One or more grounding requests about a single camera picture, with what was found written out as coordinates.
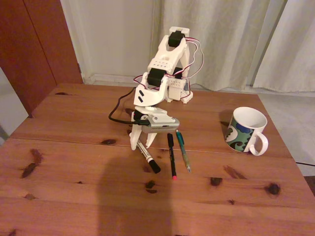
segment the patterned mug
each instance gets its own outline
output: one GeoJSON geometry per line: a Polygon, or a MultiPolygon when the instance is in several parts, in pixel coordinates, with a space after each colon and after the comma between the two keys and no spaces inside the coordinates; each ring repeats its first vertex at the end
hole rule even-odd
{"type": "Polygon", "coordinates": [[[250,107],[236,108],[228,126],[225,141],[236,151],[251,151],[255,156],[260,156],[268,148],[268,140],[262,134],[266,125],[267,118],[260,111],[250,107]],[[262,141],[260,151],[257,151],[254,146],[257,137],[262,141]]]}

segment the pen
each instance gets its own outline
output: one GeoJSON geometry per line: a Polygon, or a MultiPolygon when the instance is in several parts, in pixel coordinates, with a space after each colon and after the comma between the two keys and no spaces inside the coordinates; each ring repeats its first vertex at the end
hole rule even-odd
{"type": "Polygon", "coordinates": [[[146,158],[153,172],[155,174],[159,173],[161,171],[161,168],[158,166],[158,164],[155,162],[155,160],[152,158],[152,156],[149,154],[148,150],[146,150],[140,140],[137,141],[137,147],[140,149],[142,155],[144,155],[144,157],[146,158]]]}
{"type": "Polygon", "coordinates": [[[167,141],[168,141],[168,147],[169,147],[169,155],[171,158],[172,177],[173,177],[173,180],[176,180],[177,176],[176,176],[176,170],[175,170],[175,159],[174,159],[174,151],[173,151],[174,141],[173,141],[172,134],[170,133],[167,134],[167,141]]]}
{"type": "Polygon", "coordinates": [[[191,173],[188,156],[187,156],[186,151],[185,151],[183,136],[178,130],[176,130],[176,136],[177,136],[177,139],[178,139],[178,142],[179,142],[179,146],[181,147],[181,151],[182,151],[182,155],[183,155],[183,160],[184,160],[185,166],[186,166],[188,172],[191,173]]]}

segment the red and white wire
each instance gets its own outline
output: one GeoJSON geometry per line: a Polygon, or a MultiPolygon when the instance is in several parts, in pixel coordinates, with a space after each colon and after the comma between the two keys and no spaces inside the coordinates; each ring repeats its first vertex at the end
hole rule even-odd
{"type": "Polygon", "coordinates": [[[200,68],[199,68],[193,75],[191,75],[191,76],[189,76],[189,77],[183,77],[183,79],[190,79],[192,76],[194,76],[195,74],[197,74],[197,73],[201,70],[201,68],[203,67],[204,58],[205,58],[205,55],[203,54],[203,51],[202,51],[202,48],[201,48],[200,41],[199,41],[198,39],[190,38],[190,37],[187,37],[187,39],[188,39],[187,42],[192,42],[191,40],[193,40],[193,41],[197,41],[197,42],[199,43],[199,48],[200,48],[200,51],[201,51],[201,54],[202,54],[202,63],[201,63],[200,68]]]}
{"type": "Polygon", "coordinates": [[[196,46],[195,51],[193,52],[193,57],[192,57],[193,60],[192,60],[192,62],[191,62],[190,64],[188,64],[187,66],[185,66],[182,70],[177,71],[173,76],[178,75],[178,74],[184,72],[188,67],[190,67],[190,66],[195,62],[195,54],[196,54],[196,52],[198,51],[198,45],[197,45],[195,42],[192,42],[192,41],[187,41],[187,43],[193,43],[193,44],[196,46]]]}
{"type": "Polygon", "coordinates": [[[142,75],[138,75],[138,76],[134,77],[134,78],[133,78],[133,81],[134,81],[134,82],[137,82],[138,84],[141,84],[141,85],[144,87],[144,89],[147,89],[144,84],[142,84],[142,83],[140,83],[139,81],[137,81],[137,79],[140,78],[140,77],[142,77],[142,75]]]}

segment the white wall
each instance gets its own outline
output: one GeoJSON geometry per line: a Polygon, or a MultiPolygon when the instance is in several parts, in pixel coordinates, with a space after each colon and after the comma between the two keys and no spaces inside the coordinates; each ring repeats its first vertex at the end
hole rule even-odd
{"type": "Polygon", "coordinates": [[[61,0],[85,77],[134,76],[150,62],[152,0],[61,0]]]}
{"type": "Polygon", "coordinates": [[[0,145],[26,117],[28,113],[0,68],[0,145]]]}

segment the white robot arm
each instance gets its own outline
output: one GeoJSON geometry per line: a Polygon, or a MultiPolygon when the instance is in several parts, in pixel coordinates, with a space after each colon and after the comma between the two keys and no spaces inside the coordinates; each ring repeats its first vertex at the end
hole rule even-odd
{"type": "Polygon", "coordinates": [[[148,133],[146,142],[148,148],[157,133],[178,128],[179,121],[168,116],[167,111],[154,107],[156,104],[165,99],[168,102],[182,100],[187,103],[193,97],[193,93],[188,91],[188,86],[185,87],[187,80],[181,78],[187,77],[189,72],[189,46],[186,37],[189,37],[189,29],[170,28],[170,35],[164,36],[156,56],[148,66],[148,72],[143,74],[141,83],[136,88],[133,102],[136,107],[131,121],[148,120],[150,124],[147,122],[145,125],[132,125],[130,135],[132,150],[136,149],[142,131],[148,133]],[[183,69],[176,67],[179,61],[183,69]]]}

